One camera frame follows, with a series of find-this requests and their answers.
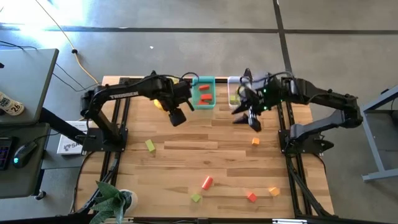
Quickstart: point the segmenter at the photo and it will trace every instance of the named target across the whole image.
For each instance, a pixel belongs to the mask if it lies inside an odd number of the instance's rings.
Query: gray floor
[[[40,2],[61,25],[70,26],[277,27],[271,0]],[[279,4],[286,29],[398,28],[398,2],[394,0],[279,0]],[[93,84],[76,64],[61,32],[38,30],[53,24],[34,1],[27,1],[22,8],[12,1],[5,3],[0,22],[35,24],[24,26],[22,31],[0,31],[0,40],[58,48],[58,63],[84,86]],[[104,75],[146,75],[151,70],[175,75],[193,71],[200,75],[231,76],[242,74],[246,67],[255,73],[284,69],[278,34],[67,34],[83,57],[85,67],[98,80]],[[287,45],[296,76],[320,88],[356,95],[361,104],[398,84],[396,35],[291,34],[287,35]],[[73,84],[59,69],[55,73]],[[63,119],[78,119],[79,97],[80,93],[53,78],[45,106]],[[311,109],[314,119],[331,112],[316,105]],[[324,157],[335,213],[344,218],[397,222],[398,178],[368,184],[362,181],[361,174],[376,171],[362,127],[324,134],[335,143]],[[33,198],[0,200],[0,219],[67,214],[76,175],[77,169],[46,172],[42,188],[49,195],[39,202]]]

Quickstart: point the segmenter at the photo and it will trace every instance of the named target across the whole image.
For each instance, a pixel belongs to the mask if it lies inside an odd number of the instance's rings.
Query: white pot
[[[126,209],[126,213],[130,210],[132,210],[133,208],[137,207],[138,204],[138,197],[137,194],[135,192],[132,192],[131,190],[127,190],[127,189],[121,189],[121,192],[130,192],[131,193],[131,204],[130,206]]]

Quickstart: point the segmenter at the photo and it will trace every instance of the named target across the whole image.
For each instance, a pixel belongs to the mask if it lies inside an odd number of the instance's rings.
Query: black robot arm
[[[159,100],[163,109],[169,112],[173,126],[180,125],[186,121],[186,118],[178,106],[181,103],[188,103],[190,109],[194,110],[188,101],[191,98],[191,85],[181,78],[178,83],[174,83],[170,77],[170,75],[158,75],[153,71],[135,83],[97,86],[81,97],[80,114],[86,119],[92,119],[98,125],[103,132],[104,141],[118,142],[121,139],[119,129],[103,114],[102,106],[109,100],[145,96],[150,100]]]
[[[292,125],[290,128],[290,138],[296,141],[304,140],[311,134],[326,131],[327,129],[339,126],[355,128],[362,123],[363,118],[355,96],[349,94],[342,95],[332,90],[317,88],[309,81],[294,78],[290,72],[267,73],[265,77],[258,80],[253,80],[251,75],[248,75],[248,72],[249,70],[247,69],[243,77],[248,78],[241,79],[242,85],[238,89],[241,104],[232,114],[248,110],[249,116],[244,114],[234,123],[247,123],[255,131],[260,131],[260,122],[256,116],[261,115],[265,110],[271,110],[273,106],[282,101],[290,101],[302,105],[316,103],[336,109],[331,116],[319,121],[306,125]],[[283,73],[287,73],[289,77],[279,80],[277,76]]]

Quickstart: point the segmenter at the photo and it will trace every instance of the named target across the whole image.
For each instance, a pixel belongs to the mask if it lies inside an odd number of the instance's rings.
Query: wooden table
[[[118,84],[120,77],[104,77],[102,84]],[[108,119],[114,101],[103,106]],[[168,114],[157,109],[144,97],[131,98],[127,127],[127,147],[119,166],[118,189],[129,189],[138,196],[138,206],[125,217],[293,217],[292,198],[285,157],[280,153],[276,110],[259,117],[262,131],[248,125],[232,125],[234,116],[228,107],[226,84],[217,84],[213,110],[191,112],[182,105],[187,121],[173,127]],[[309,123],[309,106],[293,105],[297,123]],[[251,146],[253,137],[260,145]],[[150,153],[144,141],[151,139],[156,151]],[[94,153],[86,162],[78,185],[76,199],[80,208],[96,189],[104,153]],[[326,211],[333,213],[322,163],[311,154],[303,154],[308,188]],[[201,185],[210,175],[214,181],[209,190]],[[271,187],[281,190],[272,197]],[[255,203],[247,192],[257,195]],[[190,196],[201,194],[195,203]],[[298,190],[300,208],[304,211],[302,193]]]

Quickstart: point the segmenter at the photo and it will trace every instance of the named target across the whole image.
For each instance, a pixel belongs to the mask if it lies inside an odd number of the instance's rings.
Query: red block
[[[201,99],[201,100],[212,100],[212,99],[213,99],[213,96],[211,95],[211,93],[202,94],[202,95],[200,96],[200,99]]]
[[[201,85],[199,86],[199,90],[203,91],[203,90],[209,90],[210,89],[210,85]]]
[[[205,102],[205,101],[203,101],[203,100],[200,100],[200,101],[198,102],[198,105],[209,105],[209,103],[208,103],[208,102]]]
[[[248,194],[248,199],[251,201],[251,202],[255,202],[256,200],[257,200],[257,196],[255,195],[255,194],[253,194],[253,193],[249,193]]]
[[[211,178],[210,176],[208,176],[205,180],[205,182],[203,183],[203,185],[201,186],[203,189],[207,190],[209,189],[209,187],[211,186],[211,183],[213,182],[213,178]]]

